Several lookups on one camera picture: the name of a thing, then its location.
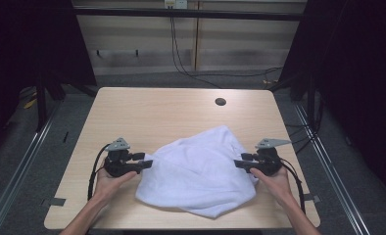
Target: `gray carpet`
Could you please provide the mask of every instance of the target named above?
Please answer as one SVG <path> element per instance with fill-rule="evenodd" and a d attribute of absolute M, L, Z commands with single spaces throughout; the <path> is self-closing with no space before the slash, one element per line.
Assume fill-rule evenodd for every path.
<path fill-rule="evenodd" d="M 253 74 L 263 71 L 247 71 Z M 232 71 L 230 74 L 244 74 Z M 200 76 L 200 79 L 221 88 L 264 89 L 277 79 L 279 71 L 252 77 L 231 77 L 222 75 Z M 126 76 L 109 75 L 97 77 L 99 87 L 103 86 L 144 86 L 144 87 L 201 87 L 215 88 L 214 85 L 181 75 L 178 72 L 135 74 Z M 90 110 L 93 98 L 66 86 L 68 93 L 59 111 L 54 117 L 52 127 L 32 164 L 24 184 L 12 204 L 2 226 L 0 234 L 57 234 L 44 228 L 43 221 L 48 211 L 41 205 L 43 199 L 53 198 L 72 150 Z M 286 124 L 300 124 L 288 90 L 275 92 L 279 110 Z M 6 138 L 0 145 L 0 195 L 19 164 L 28 143 L 31 141 L 36 126 L 36 109 L 23 110 L 23 102 L 7 128 Z M 305 143 L 307 134 L 301 127 L 287 127 L 294 145 L 299 150 Z M 342 180 L 355 204 L 360 209 L 371 234 L 386 234 L 386 189 L 368 170 L 356 147 L 346 143 L 345 132 L 333 119 L 327 109 L 324 111 L 321 128 L 318 133 L 330 158 L 334 162 Z M 305 174 L 311 192 L 319 195 L 321 202 L 316 204 L 323 234 L 356 234 L 347 218 L 340 201 L 327 178 L 314 148 L 308 145 L 298 154 L 300 165 Z M 231 231 L 230 234 L 260 234 L 260 231 Z M 264 230 L 264 234 L 294 234 L 291 229 Z M 91 231 L 91 234 L 122 234 L 120 231 Z M 124 234 L 198 234 L 195 231 L 179 233 L 135 232 Z M 221 231 L 218 234 L 229 234 Z"/>

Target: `white cloth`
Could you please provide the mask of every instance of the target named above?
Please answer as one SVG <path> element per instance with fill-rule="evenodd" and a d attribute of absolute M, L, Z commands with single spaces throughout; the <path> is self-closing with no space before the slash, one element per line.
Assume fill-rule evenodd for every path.
<path fill-rule="evenodd" d="M 245 153 L 227 126 L 179 139 L 145 160 L 136 198 L 164 208 L 180 208 L 207 217 L 235 209 L 256 195 L 257 179 L 233 160 Z"/>

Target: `human hand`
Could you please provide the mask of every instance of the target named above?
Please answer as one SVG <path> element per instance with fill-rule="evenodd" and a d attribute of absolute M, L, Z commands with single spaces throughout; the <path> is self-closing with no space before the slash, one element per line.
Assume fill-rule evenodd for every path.
<path fill-rule="evenodd" d="M 288 172 L 284 166 L 272 176 L 266 176 L 256 168 L 251 168 L 250 171 L 265 184 L 279 205 L 282 206 L 283 203 L 292 196 Z"/>
<path fill-rule="evenodd" d="M 131 171 L 121 177 L 112 177 L 104 168 L 98 170 L 94 199 L 102 202 L 102 207 L 106 206 L 111 199 L 116 195 L 124 182 L 133 178 L 137 172 Z"/>

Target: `human arm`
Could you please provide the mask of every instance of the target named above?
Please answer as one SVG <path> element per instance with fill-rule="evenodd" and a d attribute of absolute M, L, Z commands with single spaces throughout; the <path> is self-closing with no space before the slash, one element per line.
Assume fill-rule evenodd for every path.
<path fill-rule="evenodd" d="M 101 168 L 98 171 L 93 197 L 86 203 L 72 222 L 61 232 L 61 235 L 85 234 L 98 212 L 111 201 L 121 185 L 136 174 L 135 171 L 132 171 L 121 177 L 113 178 L 106 170 Z"/>
<path fill-rule="evenodd" d="M 300 206 L 293 197 L 288 181 L 287 169 L 285 167 L 282 167 L 279 172 L 273 176 L 266 176 L 256 168 L 251 168 L 251 172 L 265 184 L 276 202 L 284 208 L 297 234 L 320 234 L 303 211 L 301 211 Z"/>

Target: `forearm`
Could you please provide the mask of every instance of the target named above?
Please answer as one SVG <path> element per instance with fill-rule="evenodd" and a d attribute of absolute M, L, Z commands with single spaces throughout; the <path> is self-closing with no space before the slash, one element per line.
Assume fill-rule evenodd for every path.
<path fill-rule="evenodd" d="M 320 234 L 303 211 L 301 211 L 300 206 L 292 195 L 283 197 L 278 203 L 284 208 L 296 234 Z"/>
<path fill-rule="evenodd" d="M 61 232 L 67 234 L 85 234 L 95 219 L 98 212 L 105 206 L 105 203 L 98 198 L 92 198 L 77 214 L 73 221 Z"/>

